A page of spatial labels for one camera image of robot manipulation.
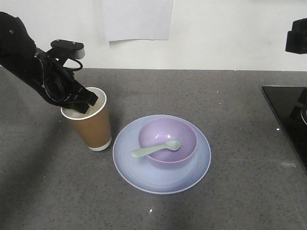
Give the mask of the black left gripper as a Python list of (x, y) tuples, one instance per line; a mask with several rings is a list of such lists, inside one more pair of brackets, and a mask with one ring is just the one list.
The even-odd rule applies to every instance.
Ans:
[(33, 88), (48, 103), (85, 114), (88, 105), (97, 102), (98, 96), (74, 78), (74, 72), (83, 68), (80, 59), (54, 58), (49, 51), (37, 48), (33, 62)]

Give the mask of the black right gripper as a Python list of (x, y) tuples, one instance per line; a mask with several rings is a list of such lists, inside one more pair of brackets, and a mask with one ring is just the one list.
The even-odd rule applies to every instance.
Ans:
[(303, 18), (292, 23), (287, 32), (285, 51), (296, 54), (307, 53), (307, 19)]

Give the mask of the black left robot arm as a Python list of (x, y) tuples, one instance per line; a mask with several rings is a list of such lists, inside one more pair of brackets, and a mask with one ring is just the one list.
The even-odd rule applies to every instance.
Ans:
[(82, 43), (54, 40), (47, 52), (38, 48), (18, 17), (0, 13), (0, 64), (33, 88), (46, 102), (85, 114), (98, 97), (82, 86), (74, 72), (83, 68)]

